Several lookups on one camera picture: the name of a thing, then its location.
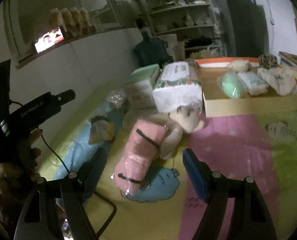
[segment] pink plastic package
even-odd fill
[[[134,194],[139,189],[166,134],[164,126],[137,120],[114,172],[115,184],[123,192]]]

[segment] blue gripper pad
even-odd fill
[[[210,199],[209,189],[212,170],[206,163],[198,160],[192,149],[183,151],[183,164],[198,198],[207,203]]]

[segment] label on box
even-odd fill
[[[185,61],[179,61],[165,66],[165,68],[163,69],[161,80],[174,82],[181,78],[186,78],[189,75],[189,64]]]

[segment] shelving unit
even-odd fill
[[[179,0],[145,0],[146,14],[149,19],[149,24],[154,36],[163,34],[176,34],[178,41],[184,39],[199,39],[204,36],[212,39],[212,44],[205,46],[196,46],[191,48],[185,48],[186,56],[190,52],[197,52],[201,49],[215,48],[221,54],[224,53],[224,46],[220,42],[219,22],[216,19],[216,14],[211,0],[202,0],[204,3],[195,3],[196,0],[184,0],[186,5],[178,4]],[[194,21],[206,20],[211,18],[212,24],[195,24],[193,26],[186,26],[184,24],[184,16],[189,15]],[[163,32],[155,31],[155,27],[158,25],[167,25],[167,30]]]

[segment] shelf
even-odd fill
[[[157,10],[157,11],[152,11],[150,13],[150,15],[154,15],[154,14],[158,14],[161,12],[167,12],[167,11],[171,11],[171,10],[175,10],[175,9],[183,9],[183,8],[190,8],[190,7],[195,7],[195,6],[210,6],[209,3],[205,3],[205,4],[187,4],[187,5],[179,5],[179,6],[173,6],[173,7],[168,7],[165,9],[161,9],[161,10]]]
[[[172,32],[176,32],[176,31],[180,31],[180,30],[203,28],[203,27],[214,27],[214,24],[203,24],[203,25],[194,25],[194,26],[189,26],[189,27],[181,27],[181,28],[167,30],[165,32],[156,33],[156,35],[162,35],[162,34],[172,33]]]
[[[191,47],[191,48],[185,48],[185,50],[194,50],[194,49],[207,49],[207,48],[219,48],[219,45],[216,44],[210,44],[207,46],[196,46],[196,47]]]

